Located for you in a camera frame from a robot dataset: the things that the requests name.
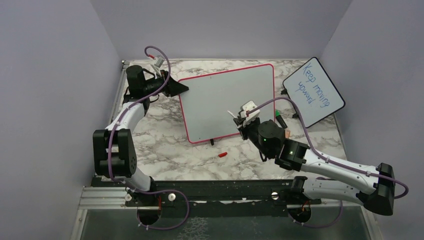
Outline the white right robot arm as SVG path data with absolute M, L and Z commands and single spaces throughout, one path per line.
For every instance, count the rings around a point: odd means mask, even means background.
M 298 177 L 288 190 L 289 199 L 300 204 L 304 200 L 334 199 L 362 205 L 382 216 L 394 213 L 395 186 L 391 165 L 357 164 L 324 154 L 311 146 L 287 139 L 284 129 L 274 121 L 258 117 L 247 123 L 233 119 L 243 140 L 258 149 L 263 162 L 273 160 L 280 168 L 318 174 L 326 180 Z

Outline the pink framed whiteboard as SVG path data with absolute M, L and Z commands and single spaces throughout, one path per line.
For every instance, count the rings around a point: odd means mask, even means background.
M 191 144 L 239 133 L 233 117 L 249 101 L 256 105 L 275 97 L 274 66 L 270 63 L 187 77 L 179 95 L 187 139 Z

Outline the red white marker pen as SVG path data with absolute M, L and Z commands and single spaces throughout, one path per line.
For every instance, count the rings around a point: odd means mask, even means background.
M 238 116 L 237 115 L 235 115 L 234 113 L 232 113 L 231 111 L 227 111 L 228 112 L 228 114 L 230 115 L 230 116 L 232 116 L 234 119 L 237 119 L 238 118 Z

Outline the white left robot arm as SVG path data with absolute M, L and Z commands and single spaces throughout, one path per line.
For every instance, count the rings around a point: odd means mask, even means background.
M 189 87 L 174 80 L 166 70 L 156 70 L 149 79 L 145 77 L 148 70 L 140 65 L 129 66 L 125 72 L 128 92 L 121 112 L 106 128 L 97 129 L 92 135 L 94 170 L 98 176 L 139 190 L 138 199 L 149 206 L 157 200 L 157 191 L 153 179 L 137 167 L 132 132 L 147 115 L 151 97 L 160 93 L 175 97 Z

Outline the red marker cap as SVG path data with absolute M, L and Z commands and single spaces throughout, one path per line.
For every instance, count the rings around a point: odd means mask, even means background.
M 223 152 L 223 153 L 220 153 L 220 154 L 218 155 L 218 157 L 219 157 L 219 158 L 222 158 L 222 157 L 225 157 L 227 154 L 228 154 L 227 152 Z

